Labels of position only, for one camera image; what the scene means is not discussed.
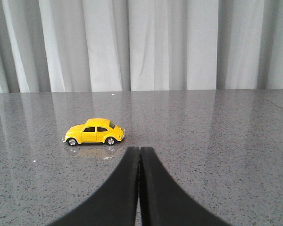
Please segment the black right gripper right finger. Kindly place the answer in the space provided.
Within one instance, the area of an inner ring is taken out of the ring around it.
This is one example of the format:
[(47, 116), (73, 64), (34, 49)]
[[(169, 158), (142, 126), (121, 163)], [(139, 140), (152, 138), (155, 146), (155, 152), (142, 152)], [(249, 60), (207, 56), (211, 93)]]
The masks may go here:
[(227, 226), (194, 201), (169, 175), (152, 147), (141, 148), (143, 226)]

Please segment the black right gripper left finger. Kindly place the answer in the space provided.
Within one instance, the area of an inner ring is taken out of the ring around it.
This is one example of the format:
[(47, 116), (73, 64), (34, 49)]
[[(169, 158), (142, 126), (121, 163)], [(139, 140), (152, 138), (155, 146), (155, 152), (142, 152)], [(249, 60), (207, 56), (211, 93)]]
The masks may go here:
[(134, 226), (138, 201), (140, 150), (128, 147), (105, 183), (52, 226)]

